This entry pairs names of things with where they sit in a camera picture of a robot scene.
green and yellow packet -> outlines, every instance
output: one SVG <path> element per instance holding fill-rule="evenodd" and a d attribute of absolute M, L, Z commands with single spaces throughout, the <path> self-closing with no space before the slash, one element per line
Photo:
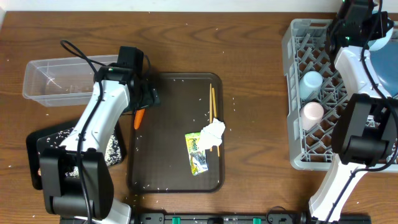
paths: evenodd
<path fill-rule="evenodd" d="M 185 135 L 187 142 L 189 161 L 193 175 L 201 174 L 208 170 L 206 163 L 206 151 L 199 151 L 198 141 L 200 133 L 190 133 Z"/>

white cup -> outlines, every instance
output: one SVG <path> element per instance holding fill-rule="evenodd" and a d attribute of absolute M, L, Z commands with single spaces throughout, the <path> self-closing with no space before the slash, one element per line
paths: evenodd
<path fill-rule="evenodd" d="M 303 129 L 308 131 L 317 123 L 320 123 L 323 117 L 323 107 L 316 102 L 309 102 L 300 110 Z"/>
<path fill-rule="evenodd" d="M 300 98 L 303 100 L 312 100 L 308 99 L 308 97 L 313 93 L 320 90 L 323 82 L 323 78 L 321 74 L 315 71 L 307 72 L 304 77 L 300 80 L 299 89 L 300 89 Z"/>

white cloth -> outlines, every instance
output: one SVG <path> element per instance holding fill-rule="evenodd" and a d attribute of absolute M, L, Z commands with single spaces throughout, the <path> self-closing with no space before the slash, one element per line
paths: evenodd
<path fill-rule="evenodd" d="M 223 142 L 221 136 L 223 135 L 224 130 L 224 122 L 214 118 L 211 124 L 200 131 L 200 139 L 198 142 L 199 151 L 204 151 L 212 146 L 219 146 Z"/>

carrot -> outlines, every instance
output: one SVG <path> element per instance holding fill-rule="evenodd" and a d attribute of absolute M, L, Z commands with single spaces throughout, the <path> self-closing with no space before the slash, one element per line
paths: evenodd
<path fill-rule="evenodd" d="M 134 129 L 137 130 L 141 124 L 142 117 L 144 116 L 145 109 L 136 112 L 136 118 L 134 119 Z"/>

plastic crate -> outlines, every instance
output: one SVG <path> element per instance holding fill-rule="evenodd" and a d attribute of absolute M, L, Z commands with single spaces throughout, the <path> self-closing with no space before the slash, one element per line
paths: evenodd
<path fill-rule="evenodd" d="M 343 79 L 324 49 L 326 30 L 331 22 L 329 19 L 295 19 L 282 39 L 284 75 L 289 92 L 287 130 L 290 163 L 299 170 L 329 169 L 333 156 L 331 133 L 349 100 Z M 397 30 L 394 30 L 391 41 L 398 41 Z M 299 80 L 308 71 L 317 71 L 323 76 L 321 90 L 312 101 L 320 103 L 325 114 L 320 124 L 304 131 L 300 109 L 307 102 L 300 99 Z M 369 120 L 367 125 L 374 125 L 374 121 Z M 398 172 L 398 164 L 391 165 L 385 172 Z"/>

